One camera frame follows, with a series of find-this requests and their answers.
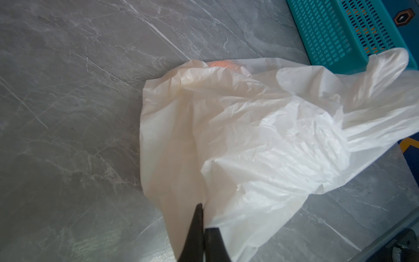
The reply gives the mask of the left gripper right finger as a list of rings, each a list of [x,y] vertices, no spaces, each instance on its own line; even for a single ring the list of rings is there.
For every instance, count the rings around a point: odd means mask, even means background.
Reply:
[[[206,262],[231,262],[219,228],[205,229]]]

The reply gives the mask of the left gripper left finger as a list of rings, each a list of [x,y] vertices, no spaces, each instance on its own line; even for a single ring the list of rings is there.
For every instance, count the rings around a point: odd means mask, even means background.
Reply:
[[[204,210],[198,204],[189,227],[188,235],[178,262],[204,261]]]

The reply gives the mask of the white plastic bag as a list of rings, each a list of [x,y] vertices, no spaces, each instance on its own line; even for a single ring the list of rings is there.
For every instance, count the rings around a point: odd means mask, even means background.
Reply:
[[[249,261],[312,194],[335,190],[419,130],[419,73],[406,49],[335,74],[284,59],[191,60],[147,80],[140,118],[145,196],[176,258],[198,204],[231,260]]]

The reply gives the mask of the teal plastic basket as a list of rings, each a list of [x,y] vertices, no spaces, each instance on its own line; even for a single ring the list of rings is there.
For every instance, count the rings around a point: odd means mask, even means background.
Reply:
[[[290,0],[287,2],[311,65],[335,74],[365,71],[369,58],[393,48],[419,64],[418,1]]]

